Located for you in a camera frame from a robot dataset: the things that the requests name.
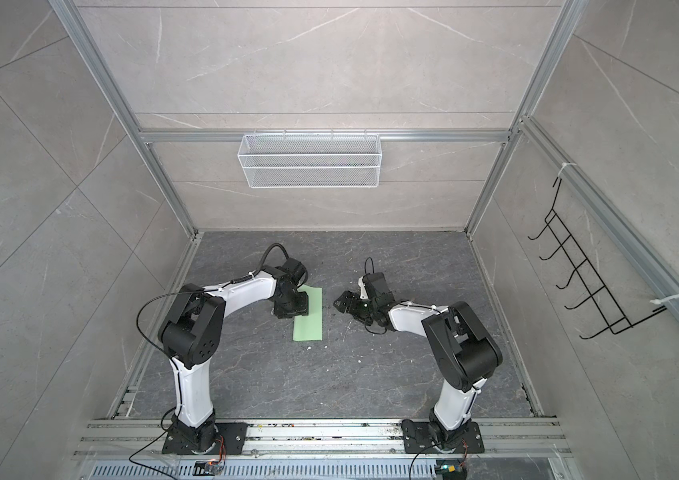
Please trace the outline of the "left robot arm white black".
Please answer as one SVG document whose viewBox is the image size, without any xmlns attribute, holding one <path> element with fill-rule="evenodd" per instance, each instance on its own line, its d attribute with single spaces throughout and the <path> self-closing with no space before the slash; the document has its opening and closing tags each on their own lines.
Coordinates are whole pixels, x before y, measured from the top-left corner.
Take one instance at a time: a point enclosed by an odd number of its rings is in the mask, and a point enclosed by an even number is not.
<svg viewBox="0 0 679 480">
<path fill-rule="evenodd" d="M 172 438 L 183 440 L 195 452 L 211 450 L 217 430 L 210 360 L 219 348 L 225 318 L 264 300 L 273 304 L 272 314 L 279 319 L 305 315 L 309 298 L 299 287 L 307 278 L 306 267 L 288 258 L 281 266 L 263 265 L 221 285 L 181 288 L 158 332 L 174 376 Z"/>
</svg>

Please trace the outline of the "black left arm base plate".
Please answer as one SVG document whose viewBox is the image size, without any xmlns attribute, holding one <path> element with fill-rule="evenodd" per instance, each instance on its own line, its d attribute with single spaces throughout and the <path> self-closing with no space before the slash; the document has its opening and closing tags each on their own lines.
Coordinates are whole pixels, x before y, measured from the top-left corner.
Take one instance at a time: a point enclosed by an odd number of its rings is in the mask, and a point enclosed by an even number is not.
<svg viewBox="0 0 679 480">
<path fill-rule="evenodd" d="M 245 444 L 248 425 L 243 422 L 206 422 L 197 428 L 173 422 L 168 428 L 162 454 L 240 455 Z"/>
</svg>

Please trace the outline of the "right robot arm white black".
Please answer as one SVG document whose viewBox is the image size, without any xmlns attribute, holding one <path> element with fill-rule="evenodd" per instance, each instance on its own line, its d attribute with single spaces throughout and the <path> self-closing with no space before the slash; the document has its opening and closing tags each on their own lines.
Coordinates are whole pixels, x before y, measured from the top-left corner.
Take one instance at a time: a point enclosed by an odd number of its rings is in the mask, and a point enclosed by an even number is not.
<svg viewBox="0 0 679 480">
<path fill-rule="evenodd" d="M 385 274 L 377 272 L 359 278 L 359 291 L 343 292 L 333 306 L 364 326 L 377 324 L 387 331 L 427 338 L 443 386 L 427 422 L 401 421 L 406 452 L 485 452 L 473 406 L 503 363 L 503 354 L 469 304 L 435 306 L 396 300 Z"/>
</svg>

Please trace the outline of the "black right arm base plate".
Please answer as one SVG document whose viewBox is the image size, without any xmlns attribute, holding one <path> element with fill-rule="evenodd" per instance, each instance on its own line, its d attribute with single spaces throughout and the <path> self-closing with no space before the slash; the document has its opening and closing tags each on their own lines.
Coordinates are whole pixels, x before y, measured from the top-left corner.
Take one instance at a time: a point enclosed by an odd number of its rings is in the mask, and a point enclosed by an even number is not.
<svg viewBox="0 0 679 480">
<path fill-rule="evenodd" d="M 401 421 L 403 445 L 408 454 L 483 454 L 485 444 L 479 426 L 467 421 L 455 430 L 447 431 L 437 420 Z"/>
</svg>

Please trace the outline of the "light green paper sheet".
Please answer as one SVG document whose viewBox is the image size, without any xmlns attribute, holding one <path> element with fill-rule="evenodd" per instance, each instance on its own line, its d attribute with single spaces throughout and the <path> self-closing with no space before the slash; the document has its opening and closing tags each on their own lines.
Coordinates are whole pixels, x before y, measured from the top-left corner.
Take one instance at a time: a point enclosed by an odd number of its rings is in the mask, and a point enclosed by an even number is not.
<svg viewBox="0 0 679 480">
<path fill-rule="evenodd" d="M 294 342 L 320 341 L 322 339 L 322 289 L 310 286 L 299 288 L 308 296 L 308 312 L 296 316 L 293 323 Z"/>
</svg>

